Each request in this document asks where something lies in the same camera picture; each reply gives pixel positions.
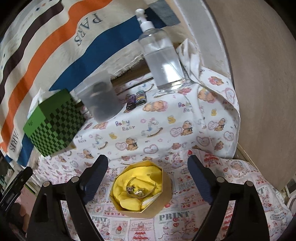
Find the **wooden panel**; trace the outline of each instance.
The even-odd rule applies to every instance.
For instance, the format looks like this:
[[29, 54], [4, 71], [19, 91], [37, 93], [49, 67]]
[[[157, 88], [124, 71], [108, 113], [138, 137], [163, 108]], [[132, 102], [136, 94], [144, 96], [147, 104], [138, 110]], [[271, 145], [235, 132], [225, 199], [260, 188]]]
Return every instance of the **wooden panel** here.
[[296, 42], [263, 0], [206, 2], [230, 57], [242, 119], [239, 143], [281, 190], [296, 172]]

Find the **clear plastic bottle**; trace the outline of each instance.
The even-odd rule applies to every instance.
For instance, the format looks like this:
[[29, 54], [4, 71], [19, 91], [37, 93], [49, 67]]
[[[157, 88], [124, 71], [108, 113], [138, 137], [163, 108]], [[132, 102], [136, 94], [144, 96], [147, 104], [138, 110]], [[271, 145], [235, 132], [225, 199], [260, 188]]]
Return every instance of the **clear plastic bottle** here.
[[136, 10], [143, 31], [139, 43], [143, 48], [144, 58], [157, 88], [166, 93], [175, 92], [186, 85], [178, 55], [167, 33], [155, 28], [152, 22], [146, 20], [144, 13], [144, 9]]

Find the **checkered pattern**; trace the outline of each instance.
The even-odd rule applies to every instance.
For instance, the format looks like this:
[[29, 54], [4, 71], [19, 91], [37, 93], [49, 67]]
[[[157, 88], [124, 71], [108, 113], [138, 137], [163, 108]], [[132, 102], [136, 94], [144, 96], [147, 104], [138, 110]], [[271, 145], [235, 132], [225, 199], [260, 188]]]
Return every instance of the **checkered pattern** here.
[[43, 156], [66, 148], [84, 124], [85, 119], [74, 104], [73, 101], [62, 104], [29, 137]]

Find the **cardboard box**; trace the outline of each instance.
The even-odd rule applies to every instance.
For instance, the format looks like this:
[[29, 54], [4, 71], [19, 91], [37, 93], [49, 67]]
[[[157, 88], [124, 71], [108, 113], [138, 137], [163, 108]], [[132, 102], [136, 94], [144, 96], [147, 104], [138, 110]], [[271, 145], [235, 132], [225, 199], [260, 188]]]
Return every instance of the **cardboard box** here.
[[[127, 172], [128, 170], [131, 170], [135, 167], [150, 167], [155, 166], [158, 167], [162, 171], [162, 191], [160, 195], [151, 202], [145, 209], [143, 209], [140, 212], [134, 212], [134, 211], [128, 211], [124, 208], [122, 208], [115, 200], [113, 196], [113, 186], [116, 181], [116, 179], [123, 173]], [[171, 190], [171, 179], [170, 177], [163, 171], [162, 168], [155, 165], [151, 161], [141, 161], [135, 164], [129, 165], [127, 168], [125, 168], [114, 180], [111, 191], [110, 191], [110, 199], [112, 203], [114, 204], [117, 211], [120, 211], [124, 215], [131, 217], [131, 218], [153, 218], [155, 217], [162, 209], [163, 207], [172, 199], [172, 190]]]
[[24, 132], [43, 156], [66, 148], [85, 119], [64, 89], [40, 103], [24, 126]]

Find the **yellow cloth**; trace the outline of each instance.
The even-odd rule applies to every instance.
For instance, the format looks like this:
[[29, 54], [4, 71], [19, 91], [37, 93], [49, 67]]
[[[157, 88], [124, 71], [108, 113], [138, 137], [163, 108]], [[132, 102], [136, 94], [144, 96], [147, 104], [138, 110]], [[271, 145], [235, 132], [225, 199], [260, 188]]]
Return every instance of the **yellow cloth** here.
[[[135, 177], [135, 179], [132, 180], [130, 185], [133, 185], [136, 189], [145, 188], [145, 192], [149, 193], [153, 190], [156, 183], [155, 190], [146, 198], [132, 198], [126, 192], [126, 185], [133, 177]], [[145, 208], [147, 206], [145, 205], [141, 207], [142, 202], [151, 198], [151, 196], [160, 193], [162, 190], [161, 187], [162, 173], [158, 167], [135, 167], [117, 177], [113, 186], [113, 196], [116, 202], [119, 203], [121, 207], [130, 211], [141, 211], [142, 208]]]

